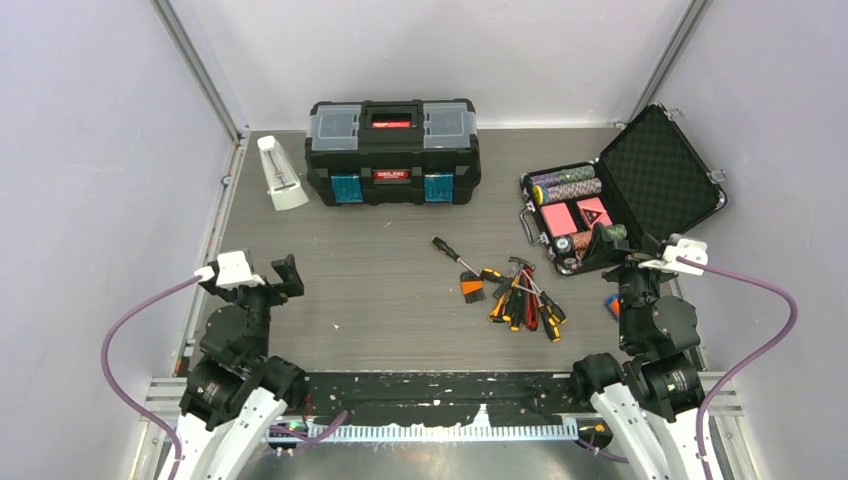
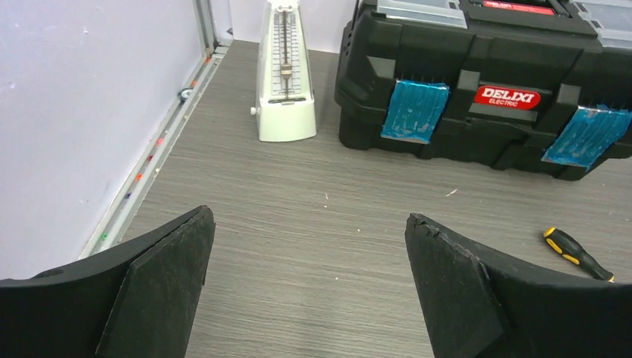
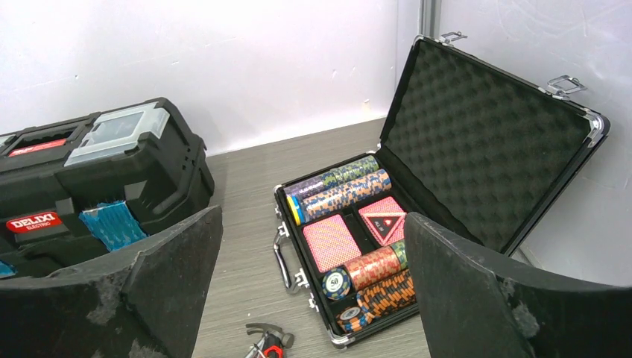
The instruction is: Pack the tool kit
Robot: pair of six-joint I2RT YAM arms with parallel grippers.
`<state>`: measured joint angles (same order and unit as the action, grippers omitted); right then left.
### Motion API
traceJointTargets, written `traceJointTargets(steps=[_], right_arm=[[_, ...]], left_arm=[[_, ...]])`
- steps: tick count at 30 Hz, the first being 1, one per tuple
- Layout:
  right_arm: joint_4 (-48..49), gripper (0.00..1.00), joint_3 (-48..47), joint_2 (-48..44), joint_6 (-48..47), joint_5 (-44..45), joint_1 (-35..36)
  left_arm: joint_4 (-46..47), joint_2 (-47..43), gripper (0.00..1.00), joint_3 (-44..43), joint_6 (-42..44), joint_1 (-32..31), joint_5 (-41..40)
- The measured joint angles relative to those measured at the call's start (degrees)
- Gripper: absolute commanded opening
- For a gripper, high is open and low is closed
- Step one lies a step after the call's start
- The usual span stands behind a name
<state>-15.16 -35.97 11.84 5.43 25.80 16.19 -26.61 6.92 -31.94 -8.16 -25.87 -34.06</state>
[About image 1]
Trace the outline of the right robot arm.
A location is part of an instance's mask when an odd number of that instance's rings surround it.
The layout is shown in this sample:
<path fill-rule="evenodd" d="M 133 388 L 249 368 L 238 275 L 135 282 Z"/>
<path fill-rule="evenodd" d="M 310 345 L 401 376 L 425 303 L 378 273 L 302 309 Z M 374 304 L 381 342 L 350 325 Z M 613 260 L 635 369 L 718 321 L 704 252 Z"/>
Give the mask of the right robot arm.
<path fill-rule="evenodd" d="M 618 287 L 619 348 L 629 359 L 603 353 L 575 362 L 569 399 L 602 416 L 639 478 L 704 479 L 714 450 L 703 438 L 705 391 L 687 356 L 701 343 L 696 310 L 661 287 L 681 273 L 703 274 L 707 245 L 678 233 L 644 235 L 639 250 L 610 244 L 623 258 L 602 276 Z"/>

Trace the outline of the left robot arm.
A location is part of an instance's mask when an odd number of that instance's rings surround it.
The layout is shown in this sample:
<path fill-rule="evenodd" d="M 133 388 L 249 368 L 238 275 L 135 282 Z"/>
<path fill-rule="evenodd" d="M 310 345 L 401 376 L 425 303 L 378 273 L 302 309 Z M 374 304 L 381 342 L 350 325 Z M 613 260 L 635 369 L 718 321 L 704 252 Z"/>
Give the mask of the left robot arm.
<path fill-rule="evenodd" d="M 271 311 L 301 297 L 294 255 L 271 263 L 278 281 L 256 273 L 246 250 L 222 253 L 195 275 L 225 306 L 207 319 L 202 354 L 188 370 L 162 479 L 235 479 L 283 413 L 307 398 L 305 371 L 269 352 Z"/>

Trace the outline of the black plastic toolbox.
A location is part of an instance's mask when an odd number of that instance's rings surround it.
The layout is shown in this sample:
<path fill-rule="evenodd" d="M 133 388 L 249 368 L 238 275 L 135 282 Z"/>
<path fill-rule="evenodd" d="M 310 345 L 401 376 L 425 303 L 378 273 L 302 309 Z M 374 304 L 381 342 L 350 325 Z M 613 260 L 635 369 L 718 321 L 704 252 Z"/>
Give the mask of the black plastic toolbox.
<path fill-rule="evenodd" d="M 305 162 L 327 206 L 465 205 L 482 176 L 476 109 L 466 98 L 318 102 Z"/>

